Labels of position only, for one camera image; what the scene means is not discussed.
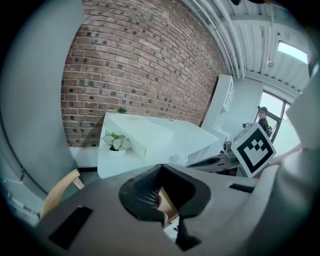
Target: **white ceiling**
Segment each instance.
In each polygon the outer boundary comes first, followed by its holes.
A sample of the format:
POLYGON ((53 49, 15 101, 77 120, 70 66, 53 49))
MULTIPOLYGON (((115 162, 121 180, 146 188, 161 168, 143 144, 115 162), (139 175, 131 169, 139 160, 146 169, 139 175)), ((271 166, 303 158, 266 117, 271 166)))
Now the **white ceiling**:
MULTIPOLYGON (((189 6, 198 16, 206 23, 209 30, 214 31, 212 23, 200 8, 193 3, 193 0, 182 0, 189 6)), ((297 96, 304 89, 309 81, 308 65, 303 63, 286 53, 278 51, 280 41, 298 48, 299 50, 309 54, 309 41, 302 27, 289 13, 287 9, 269 4, 255 4, 248 0, 242 0, 240 5, 233 5, 230 0, 219 0, 227 14, 229 15, 235 34, 232 35, 230 24, 226 21, 222 13, 214 3, 214 0, 207 0, 211 5, 219 21, 214 19, 212 11, 209 11, 203 5, 202 0, 196 0, 206 14, 212 19, 214 25, 221 31, 221 26, 226 28, 229 37, 232 40, 232 45, 236 49, 235 36, 242 51, 244 76, 256 79, 267 84, 272 84, 277 88, 297 96), (274 66, 268 67, 267 61, 273 61, 274 66)), ((212 33, 219 46, 219 38, 212 33)), ((230 47, 220 47, 223 53, 225 63, 234 77, 233 69, 231 68, 230 59, 237 58, 240 63, 241 56, 232 56, 230 47)))

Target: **window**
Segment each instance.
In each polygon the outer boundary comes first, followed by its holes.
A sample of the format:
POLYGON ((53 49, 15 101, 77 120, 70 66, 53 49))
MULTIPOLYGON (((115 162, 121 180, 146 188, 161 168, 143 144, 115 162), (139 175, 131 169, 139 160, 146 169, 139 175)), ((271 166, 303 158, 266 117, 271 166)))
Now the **window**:
POLYGON ((288 152, 300 143, 299 137, 286 114, 290 105, 285 100, 264 91, 260 106, 268 109, 266 119, 269 126, 272 127, 270 140, 276 150, 276 156, 288 152))
POLYGON ((276 115, 277 117, 281 117, 283 101, 272 96, 271 94, 268 94, 266 92, 262 93, 260 106, 266 107, 269 112, 276 115))
POLYGON ((308 64, 308 55, 302 50, 294 48, 291 45, 280 42, 278 46, 278 51, 283 52, 285 54, 289 54, 292 57, 295 57, 296 59, 304 62, 305 64, 308 64))
POLYGON ((273 142, 273 146, 276 150, 276 156, 288 152, 300 143, 296 130, 286 115, 286 112, 289 108, 290 106, 286 104, 279 131, 273 142))

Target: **white box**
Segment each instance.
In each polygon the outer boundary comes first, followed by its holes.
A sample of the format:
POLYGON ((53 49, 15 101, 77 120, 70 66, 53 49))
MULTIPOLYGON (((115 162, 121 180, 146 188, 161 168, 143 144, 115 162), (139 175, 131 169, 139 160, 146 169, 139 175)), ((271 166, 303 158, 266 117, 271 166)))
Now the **white box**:
POLYGON ((248 178, 260 172, 277 153, 269 137, 257 122, 249 124, 234 138, 231 150, 248 178))
POLYGON ((107 117, 114 130, 108 132, 124 135, 131 141, 131 148, 141 157, 156 154, 159 148, 170 143, 174 133, 162 126, 133 114, 112 114, 107 117))

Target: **brick wall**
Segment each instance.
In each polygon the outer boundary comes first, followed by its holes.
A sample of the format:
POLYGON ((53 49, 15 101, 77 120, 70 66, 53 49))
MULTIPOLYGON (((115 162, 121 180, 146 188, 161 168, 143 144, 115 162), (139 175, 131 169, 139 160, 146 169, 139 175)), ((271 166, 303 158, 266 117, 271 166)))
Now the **brick wall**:
POLYGON ((218 74, 216 43, 180 0, 83 1, 65 62, 61 111, 72 147, 99 145, 105 112, 201 122, 218 74))

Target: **chair backrest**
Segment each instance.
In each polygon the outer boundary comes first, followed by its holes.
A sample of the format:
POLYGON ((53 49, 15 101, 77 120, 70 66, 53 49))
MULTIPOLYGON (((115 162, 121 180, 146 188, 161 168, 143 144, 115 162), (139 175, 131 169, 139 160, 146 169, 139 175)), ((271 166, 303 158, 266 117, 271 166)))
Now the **chair backrest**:
POLYGON ((68 173, 63 177, 54 187, 44 201, 43 211, 41 218, 43 218, 48 212, 54 209, 60 202, 67 187, 73 182, 78 189, 83 189, 85 185, 79 179, 80 173, 77 169, 68 173))

